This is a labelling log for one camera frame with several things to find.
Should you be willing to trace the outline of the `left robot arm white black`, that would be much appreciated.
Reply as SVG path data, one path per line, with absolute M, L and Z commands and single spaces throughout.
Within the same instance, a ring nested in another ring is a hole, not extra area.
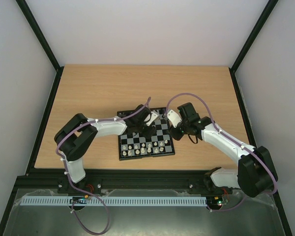
M 83 156 L 95 138 L 133 133 L 150 138 L 156 133 L 152 123 L 158 118 L 157 112 L 142 104 L 128 115 L 113 118 L 93 119 L 76 114 L 54 137 L 65 174 L 73 183 L 84 179 Z

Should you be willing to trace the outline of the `black magnetic chess board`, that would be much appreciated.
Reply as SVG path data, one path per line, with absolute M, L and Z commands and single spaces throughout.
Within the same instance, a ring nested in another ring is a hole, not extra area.
M 126 131 L 122 135 L 118 136 L 120 161 L 175 154 L 174 142 L 168 133 L 170 124 L 168 120 L 164 119 L 165 109 L 165 107 L 151 109 L 152 111 L 160 114 L 159 118 L 151 124 L 151 126 L 155 127 L 155 134 L 152 137 L 146 138 L 139 133 L 127 135 Z M 148 144 L 151 144 L 151 153 L 147 152 Z M 141 148 L 145 148 L 146 152 L 141 153 Z

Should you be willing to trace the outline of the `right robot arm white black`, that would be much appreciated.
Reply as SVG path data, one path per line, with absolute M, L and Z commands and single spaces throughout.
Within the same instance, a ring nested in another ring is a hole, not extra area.
M 215 168 L 205 179 L 205 188 L 214 193 L 221 187 L 239 188 L 249 197 L 266 190 L 276 191 L 278 176 L 267 148 L 246 144 L 223 130 L 212 117 L 201 118 L 192 103 L 179 106 L 178 111 L 166 109 L 171 123 L 169 134 L 179 141 L 184 135 L 207 142 L 236 164 L 235 169 Z

